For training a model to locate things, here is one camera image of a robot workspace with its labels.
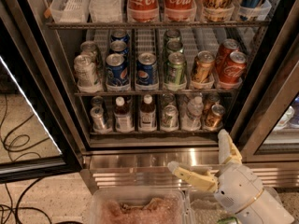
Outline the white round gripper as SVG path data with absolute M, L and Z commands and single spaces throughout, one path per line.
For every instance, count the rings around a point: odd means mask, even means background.
M 241 164 L 242 156 L 224 129 L 218 133 L 218 145 L 219 164 L 226 165 L 218 171 L 217 177 L 209 171 L 197 174 L 181 167 L 176 161 L 170 161 L 167 167 L 174 176 L 194 188 L 215 192 L 214 197 L 228 212 L 235 215 L 260 215 L 259 199 L 263 196 L 261 179 L 249 167 Z

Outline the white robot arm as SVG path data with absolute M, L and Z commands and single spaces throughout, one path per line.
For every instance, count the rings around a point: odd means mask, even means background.
M 230 134 L 218 133 L 220 170 L 202 175 L 176 161 L 167 164 L 179 179 L 201 191 L 211 192 L 218 203 L 242 224 L 293 224 L 294 217 L 264 187 L 262 180 L 242 163 L 242 156 Z

